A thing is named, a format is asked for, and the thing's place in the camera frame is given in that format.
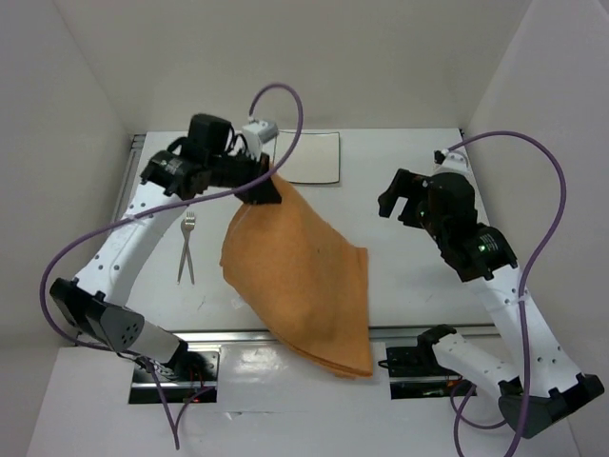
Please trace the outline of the white square plate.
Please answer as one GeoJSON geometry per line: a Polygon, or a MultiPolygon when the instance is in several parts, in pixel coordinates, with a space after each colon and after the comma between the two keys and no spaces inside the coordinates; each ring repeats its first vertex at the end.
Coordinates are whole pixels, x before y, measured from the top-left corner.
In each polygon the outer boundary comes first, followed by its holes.
{"type": "Polygon", "coordinates": [[[340,182],[340,171],[340,133],[303,132],[279,174],[293,184],[331,185],[340,182]]]}

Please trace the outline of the orange cloth placemat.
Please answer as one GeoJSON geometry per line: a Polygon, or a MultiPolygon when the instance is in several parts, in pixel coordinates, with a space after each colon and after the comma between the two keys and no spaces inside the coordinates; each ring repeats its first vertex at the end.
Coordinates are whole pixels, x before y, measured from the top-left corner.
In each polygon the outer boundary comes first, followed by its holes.
{"type": "Polygon", "coordinates": [[[279,205],[241,205],[220,266],[225,281],[290,350],[343,378],[373,374],[368,251],[351,244],[275,175],[279,205]]]}

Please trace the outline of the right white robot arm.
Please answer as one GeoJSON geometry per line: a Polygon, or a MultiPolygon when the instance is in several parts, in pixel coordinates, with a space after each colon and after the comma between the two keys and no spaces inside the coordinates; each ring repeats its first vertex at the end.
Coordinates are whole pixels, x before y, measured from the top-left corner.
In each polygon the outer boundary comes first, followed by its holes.
{"type": "Polygon", "coordinates": [[[506,363],[469,343],[455,328],[438,325],[417,338],[415,361],[426,373],[459,373],[496,400],[501,416],[530,439],[600,397],[604,385],[566,354],[528,289],[517,257],[502,233],[478,219],[475,191],[455,172],[424,176],[399,169],[378,199],[379,214],[424,229],[444,262],[481,301],[508,347],[506,363]]]}

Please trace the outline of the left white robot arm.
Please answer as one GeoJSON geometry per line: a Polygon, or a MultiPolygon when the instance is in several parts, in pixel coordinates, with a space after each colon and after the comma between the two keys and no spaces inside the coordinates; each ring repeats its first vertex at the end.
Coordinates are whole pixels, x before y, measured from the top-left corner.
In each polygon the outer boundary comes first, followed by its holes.
{"type": "Polygon", "coordinates": [[[188,369],[186,341],[148,322],[127,307],[128,297],[148,257],[185,211],[183,203],[210,187],[237,189],[254,205],[279,204],[271,180],[250,182],[270,169],[263,146],[279,130],[271,121],[251,119],[242,127],[244,148],[226,150],[230,123],[209,114],[192,116],[187,135],[152,155],[131,202],[94,258],[73,279],[56,279],[50,296],[67,322],[111,351],[144,356],[168,380],[188,369]]]}

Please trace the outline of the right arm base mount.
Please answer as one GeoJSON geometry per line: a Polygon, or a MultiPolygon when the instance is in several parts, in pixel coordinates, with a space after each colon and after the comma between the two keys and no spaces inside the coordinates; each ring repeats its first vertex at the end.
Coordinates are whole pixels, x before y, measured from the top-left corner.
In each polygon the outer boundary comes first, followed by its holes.
{"type": "Polygon", "coordinates": [[[389,376],[392,400],[449,397],[454,387],[463,396],[469,383],[455,371],[432,362],[418,347],[389,347],[377,363],[389,376]]]}

